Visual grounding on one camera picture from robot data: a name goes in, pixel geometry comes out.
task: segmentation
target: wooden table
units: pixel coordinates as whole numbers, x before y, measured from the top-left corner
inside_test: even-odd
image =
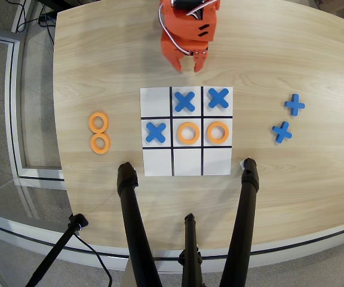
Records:
[[[116,191],[131,162],[152,249],[183,249],[184,217],[196,217],[201,249],[229,246],[241,187],[239,162],[257,162],[253,243],[290,239],[344,224],[344,19],[280,0],[224,0],[204,69],[182,74],[161,53],[158,4],[100,1],[59,13],[54,109],[67,193],[89,226],[89,243],[127,247]],[[144,177],[140,88],[233,86],[231,176]],[[284,102],[300,94],[291,117]],[[109,116],[110,150],[92,152],[88,118]],[[293,138],[275,143],[273,126]]]

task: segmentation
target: tripod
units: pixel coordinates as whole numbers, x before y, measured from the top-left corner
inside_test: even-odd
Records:
[[[244,161],[241,182],[237,216],[220,287],[245,286],[246,282],[259,189],[256,162],[251,158]],[[130,163],[119,166],[117,186],[136,285],[161,287],[135,195],[135,187],[138,187],[139,183],[136,171]],[[185,249],[179,256],[179,263],[183,266],[182,287],[205,287],[201,273],[202,258],[196,244],[194,218],[191,213],[185,217]]]
[[[26,287],[36,286],[39,283],[39,281],[42,280],[43,276],[45,276],[47,270],[50,268],[54,260],[57,259],[59,253],[66,246],[67,242],[70,240],[74,232],[79,231],[82,229],[82,227],[88,225],[88,221],[80,213],[75,216],[70,216],[69,220],[70,223],[68,225],[68,229],[63,233],[61,238],[59,238],[58,242],[54,245],[54,247],[50,250],[45,259],[42,261],[42,263],[35,270]]]

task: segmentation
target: blue x piece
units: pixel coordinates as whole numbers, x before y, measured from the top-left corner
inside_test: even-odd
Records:
[[[195,97],[195,93],[190,91],[186,96],[183,96],[179,92],[174,94],[176,99],[179,100],[179,103],[175,107],[176,112],[180,112],[183,108],[187,108],[188,111],[193,112],[195,110],[195,106],[191,104],[191,100]]]
[[[281,144],[284,138],[291,139],[293,137],[293,135],[287,131],[288,128],[289,123],[287,121],[283,121],[281,127],[273,127],[273,132],[278,133],[275,139],[276,142]]]
[[[305,104],[299,102],[299,94],[294,94],[291,98],[291,102],[285,102],[285,106],[291,108],[291,115],[298,116],[298,110],[304,109]]]
[[[229,94],[229,90],[227,88],[223,88],[220,93],[218,93],[214,88],[209,89],[209,94],[213,97],[213,99],[209,103],[209,107],[212,109],[220,104],[223,108],[229,107],[227,101],[225,101],[225,96]]]
[[[165,137],[162,135],[162,131],[165,130],[167,126],[165,124],[160,124],[155,127],[152,123],[147,123],[147,129],[150,131],[149,135],[146,137],[147,142],[152,142],[153,139],[157,139],[159,142],[165,142]]]

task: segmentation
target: orange ring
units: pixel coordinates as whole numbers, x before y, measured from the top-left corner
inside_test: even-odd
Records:
[[[222,127],[225,131],[225,134],[222,138],[220,139],[215,139],[214,137],[212,137],[212,130],[215,128],[215,127]],[[211,123],[208,127],[208,130],[207,130],[207,135],[208,135],[208,138],[209,140],[214,143],[214,144],[222,144],[224,143],[224,141],[226,141],[229,137],[229,129],[228,127],[226,126],[226,124],[222,123],[221,121],[215,121],[214,123]]]
[[[98,129],[94,124],[94,120],[96,117],[100,117],[103,120],[103,127],[100,129]],[[108,128],[108,117],[102,112],[95,112],[90,115],[89,125],[93,133],[103,133]]]
[[[105,147],[104,148],[99,148],[95,142],[95,140],[97,138],[101,138],[104,140],[105,142]],[[108,149],[110,148],[110,139],[108,138],[108,136],[104,133],[96,133],[95,135],[93,135],[93,137],[91,138],[91,148],[93,149],[94,152],[96,152],[97,154],[104,154],[106,151],[108,151]]]
[[[193,137],[193,139],[186,139],[183,137],[182,132],[186,127],[191,127],[195,130],[195,136]],[[199,136],[200,136],[200,130],[198,129],[198,126],[196,126],[194,123],[183,123],[177,130],[177,137],[180,139],[180,141],[183,144],[186,144],[186,145],[193,145],[198,140]]]

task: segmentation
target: white game board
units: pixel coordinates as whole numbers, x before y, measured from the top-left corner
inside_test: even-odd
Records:
[[[188,100],[190,92],[194,96]],[[141,88],[140,106],[145,176],[231,174],[233,87]],[[217,122],[228,128],[228,137]],[[192,140],[197,129],[196,142],[186,144],[179,139],[184,123],[192,127],[181,128],[180,137]],[[210,126],[214,141],[222,138],[221,143],[208,137]]]

